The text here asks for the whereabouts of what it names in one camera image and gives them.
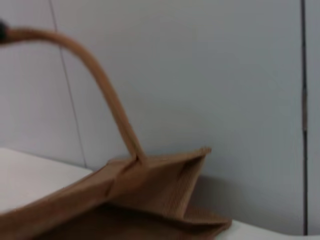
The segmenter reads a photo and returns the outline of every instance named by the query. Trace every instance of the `table surface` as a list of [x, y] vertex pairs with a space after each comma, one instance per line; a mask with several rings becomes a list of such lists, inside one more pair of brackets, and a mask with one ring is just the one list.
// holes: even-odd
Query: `table surface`
[[[0, 213], [22, 207], [92, 173], [91, 170], [0, 148]], [[217, 240], [320, 240], [288, 236], [233, 221]]]

